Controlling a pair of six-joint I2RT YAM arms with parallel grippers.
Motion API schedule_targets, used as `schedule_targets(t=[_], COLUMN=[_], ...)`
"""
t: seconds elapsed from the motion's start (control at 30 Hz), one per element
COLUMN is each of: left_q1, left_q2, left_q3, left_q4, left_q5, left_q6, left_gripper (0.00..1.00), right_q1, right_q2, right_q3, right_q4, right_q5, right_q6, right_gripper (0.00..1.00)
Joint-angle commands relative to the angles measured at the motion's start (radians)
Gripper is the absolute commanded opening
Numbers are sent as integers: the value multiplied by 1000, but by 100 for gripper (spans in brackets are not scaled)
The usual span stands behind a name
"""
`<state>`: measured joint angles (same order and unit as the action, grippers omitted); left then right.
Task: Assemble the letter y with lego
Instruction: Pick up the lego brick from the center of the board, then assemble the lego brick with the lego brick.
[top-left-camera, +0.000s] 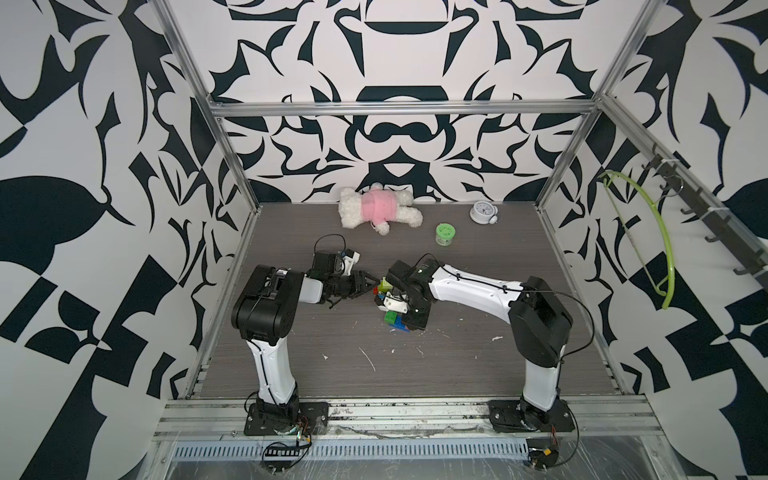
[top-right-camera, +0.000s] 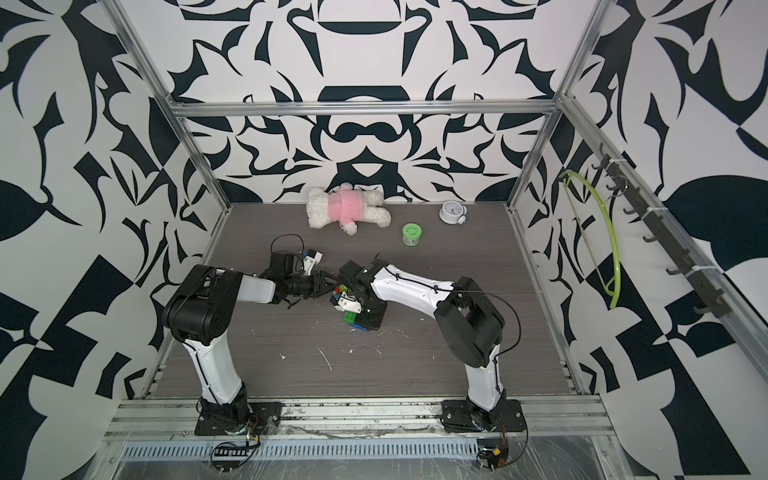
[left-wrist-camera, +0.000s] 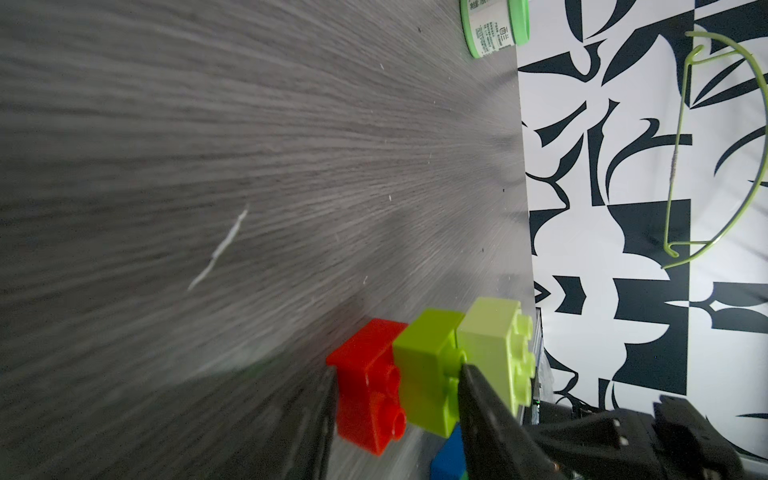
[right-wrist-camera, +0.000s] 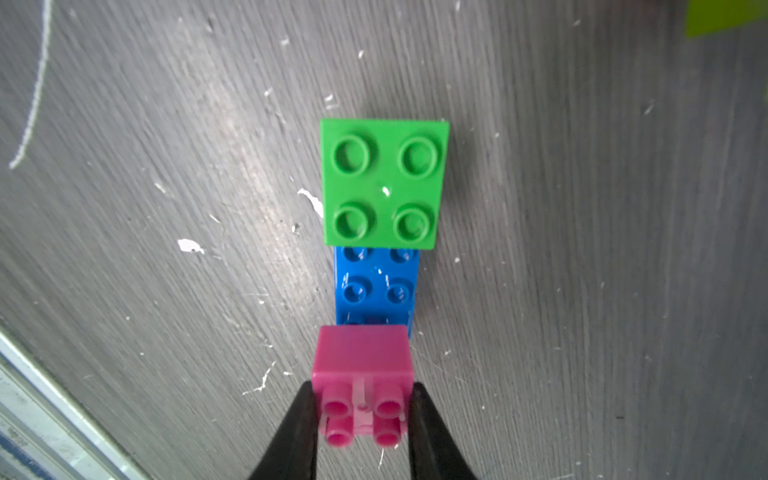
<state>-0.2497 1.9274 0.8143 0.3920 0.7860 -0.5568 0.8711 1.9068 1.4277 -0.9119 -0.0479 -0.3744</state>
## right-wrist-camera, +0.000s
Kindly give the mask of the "yellow-green lego brick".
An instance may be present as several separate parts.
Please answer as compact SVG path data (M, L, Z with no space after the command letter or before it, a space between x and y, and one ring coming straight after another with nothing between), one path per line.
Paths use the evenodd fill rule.
M695 38L767 18L767 0L690 0L685 35Z

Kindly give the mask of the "pink lego brick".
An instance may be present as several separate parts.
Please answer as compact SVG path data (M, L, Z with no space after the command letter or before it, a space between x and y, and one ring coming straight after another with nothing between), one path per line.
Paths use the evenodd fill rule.
M319 433L330 446L370 436L383 449L395 447L407 433L414 387L407 327L321 327L311 383Z

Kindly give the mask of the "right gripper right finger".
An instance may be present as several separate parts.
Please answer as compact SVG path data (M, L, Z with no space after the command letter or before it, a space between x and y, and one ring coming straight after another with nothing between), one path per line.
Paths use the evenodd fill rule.
M421 382L410 400L408 454L413 480L477 480Z

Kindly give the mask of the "blue long lego brick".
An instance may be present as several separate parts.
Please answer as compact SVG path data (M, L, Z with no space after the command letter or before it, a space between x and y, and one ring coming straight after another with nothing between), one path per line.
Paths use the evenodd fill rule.
M414 249L336 247L338 325L413 328L420 252Z

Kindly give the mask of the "dark green lego brick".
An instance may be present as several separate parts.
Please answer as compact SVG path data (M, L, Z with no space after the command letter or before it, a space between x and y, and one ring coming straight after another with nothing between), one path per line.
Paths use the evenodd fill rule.
M321 120L325 244L434 249L449 136L447 121Z

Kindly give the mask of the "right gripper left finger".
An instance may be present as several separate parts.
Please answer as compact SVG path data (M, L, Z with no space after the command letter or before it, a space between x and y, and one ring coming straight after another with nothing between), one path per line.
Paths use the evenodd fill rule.
M310 381L299 388L249 480L315 480L318 413Z

